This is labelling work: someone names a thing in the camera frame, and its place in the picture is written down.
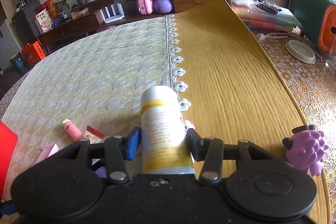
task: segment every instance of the pink mini backpack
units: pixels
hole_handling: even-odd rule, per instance
[[[153,0],[138,0],[139,12],[142,15],[150,15],[153,12]]]

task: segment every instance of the pink bottle with green cap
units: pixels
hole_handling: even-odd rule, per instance
[[[80,131],[69,119],[65,119],[63,121],[63,127],[75,141],[83,138],[84,133]]]

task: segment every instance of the circular black disc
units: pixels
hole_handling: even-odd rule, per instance
[[[312,178],[281,160],[256,160],[238,169],[225,191],[242,212],[267,220],[301,217],[316,199]]]
[[[103,192],[101,179],[74,160],[38,164],[19,175],[11,196],[27,215],[44,219],[75,216],[92,207]]]

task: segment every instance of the round plastic lid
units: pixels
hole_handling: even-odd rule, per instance
[[[286,43],[286,50],[304,63],[314,64],[316,62],[314,51],[301,41],[290,40]]]

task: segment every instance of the glass cup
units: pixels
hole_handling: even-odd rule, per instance
[[[336,35],[331,43],[328,57],[325,61],[325,66],[333,74],[336,74]]]

